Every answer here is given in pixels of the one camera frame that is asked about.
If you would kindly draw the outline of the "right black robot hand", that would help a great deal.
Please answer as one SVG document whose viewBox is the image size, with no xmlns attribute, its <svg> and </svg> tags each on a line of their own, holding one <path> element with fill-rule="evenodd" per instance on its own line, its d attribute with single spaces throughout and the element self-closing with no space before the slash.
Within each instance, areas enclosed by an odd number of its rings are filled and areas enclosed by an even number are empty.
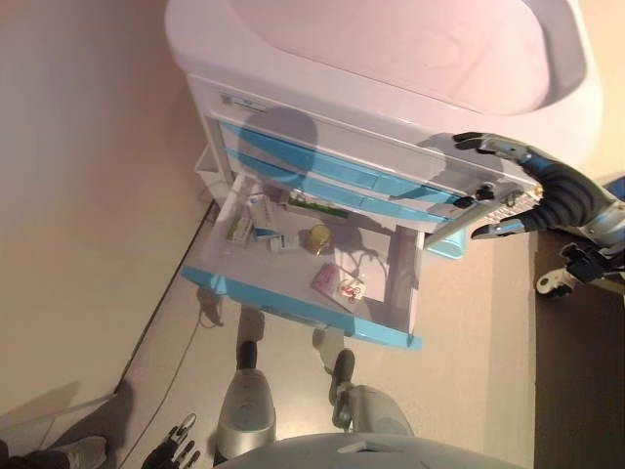
<svg viewBox="0 0 625 469">
<path fill-rule="evenodd" d="M 476 229 L 473 239 L 538 232 L 557 227 L 581 228 L 592 222 L 613 198 L 587 176 L 529 144 L 497 134 L 466 132 L 453 136 L 454 146 L 515 162 L 542 187 L 537 205 L 497 224 Z"/>
</svg>

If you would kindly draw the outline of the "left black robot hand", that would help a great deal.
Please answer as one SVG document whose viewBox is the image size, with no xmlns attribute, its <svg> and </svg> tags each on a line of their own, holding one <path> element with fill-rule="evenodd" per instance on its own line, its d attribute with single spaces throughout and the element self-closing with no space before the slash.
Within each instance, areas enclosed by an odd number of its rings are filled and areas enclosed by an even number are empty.
<svg viewBox="0 0 625 469">
<path fill-rule="evenodd" d="M 190 413 L 174 426 L 144 460 L 142 469 L 192 468 L 201 454 L 195 447 L 195 440 L 188 439 L 195 422 L 196 414 Z"/>
</svg>

